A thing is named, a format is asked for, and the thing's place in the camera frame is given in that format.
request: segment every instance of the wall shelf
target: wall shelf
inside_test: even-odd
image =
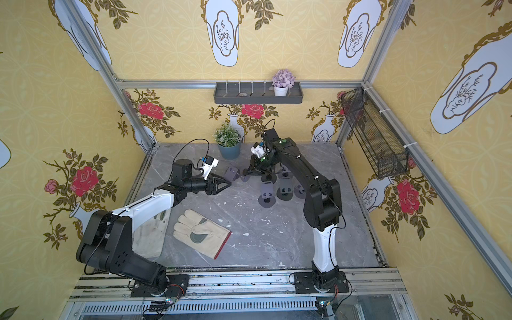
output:
[[[285,97],[274,96],[272,81],[217,82],[214,91],[216,104],[302,103],[301,83],[288,90]]]

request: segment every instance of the marble floor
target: marble floor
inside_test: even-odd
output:
[[[174,156],[184,144],[160,144],[149,168],[138,198],[150,194],[167,180]],[[378,267],[373,242],[349,178],[333,143],[297,144],[308,161],[328,179],[335,178],[341,185],[343,213],[347,228],[336,232],[336,258],[340,268]],[[236,160],[224,160],[217,145],[211,144],[209,155],[219,159],[212,172],[223,176],[230,165],[240,170],[249,165],[252,144],[242,145]],[[187,146],[178,159],[194,163],[206,153],[203,143]],[[279,179],[274,184],[277,190]],[[260,177],[243,182],[236,179],[232,186],[215,196],[201,192],[190,193],[172,209],[161,255],[156,261],[164,266],[194,267],[265,267],[310,268],[313,259],[313,231],[303,215],[304,200],[277,199],[276,204],[264,209],[258,204]],[[193,209],[232,231],[216,260],[208,258],[173,237],[173,226],[186,209]]]

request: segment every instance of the black wire basket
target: black wire basket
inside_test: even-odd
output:
[[[345,121],[365,152],[377,179],[407,171],[409,151],[395,131],[380,116],[378,108],[362,88],[342,96]]]

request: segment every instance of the leather glove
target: leather glove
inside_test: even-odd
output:
[[[200,253],[216,259],[231,231],[187,209],[174,225],[174,238]]]

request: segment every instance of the red rose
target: red rose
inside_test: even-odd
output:
[[[263,111],[263,106],[261,104],[244,104],[242,107],[242,114],[260,119],[265,114],[265,111]]]
[[[71,183],[71,190],[81,197],[87,191],[92,190],[97,183],[96,171],[92,170],[91,167],[84,167],[76,171],[76,175]]]
[[[152,104],[151,102],[140,104],[139,111],[141,115],[147,115],[148,117],[160,120],[162,120],[164,115],[162,108],[160,108],[156,104]]]
[[[398,188],[398,202],[402,212],[413,215],[414,211],[419,208],[418,191],[407,179],[404,179],[396,187]]]
[[[407,165],[409,166],[409,169],[413,169],[416,167],[416,162],[414,162],[414,159],[409,157],[407,160]]]

